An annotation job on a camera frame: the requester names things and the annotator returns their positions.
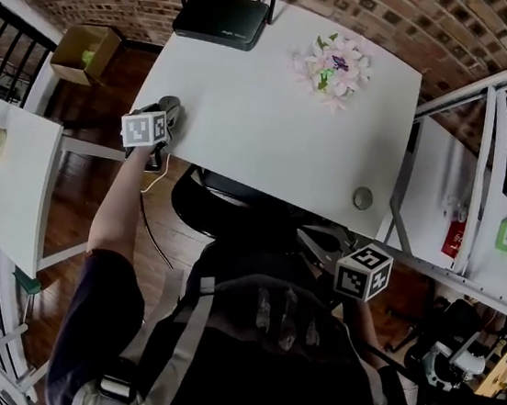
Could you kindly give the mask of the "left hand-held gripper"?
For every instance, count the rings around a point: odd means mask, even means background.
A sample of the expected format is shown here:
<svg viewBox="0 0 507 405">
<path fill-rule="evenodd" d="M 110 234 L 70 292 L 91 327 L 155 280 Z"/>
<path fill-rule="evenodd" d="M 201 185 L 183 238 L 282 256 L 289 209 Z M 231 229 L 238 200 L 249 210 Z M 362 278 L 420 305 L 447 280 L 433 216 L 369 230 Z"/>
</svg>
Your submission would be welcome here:
<svg viewBox="0 0 507 405">
<path fill-rule="evenodd" d="M 164 96 L 157 103 L 138 108 L 121 120 L 121 138 L 125 158 L 137 147 L 150 148 L 146 170 L 162 171 L 163 149 L 173 138 L 174 126 L 182 112 L 176 96 Z"/>
</svg>

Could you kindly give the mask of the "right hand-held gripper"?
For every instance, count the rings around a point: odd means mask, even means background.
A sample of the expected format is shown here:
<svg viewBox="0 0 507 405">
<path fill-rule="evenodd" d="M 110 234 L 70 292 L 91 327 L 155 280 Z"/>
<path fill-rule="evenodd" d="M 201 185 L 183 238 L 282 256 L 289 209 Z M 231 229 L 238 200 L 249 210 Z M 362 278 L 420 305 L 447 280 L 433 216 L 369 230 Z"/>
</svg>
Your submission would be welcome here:
<svg viewBox="0 0 507 405">
<path fill-rule="evenodd" d="M 334 292 L 368 302 L 389 284 L 393 257 L 375 244 L 359 244 L 347 229 L 305 225 L 297 235 L 312 264 L 332 278 Z"/>
</svg>

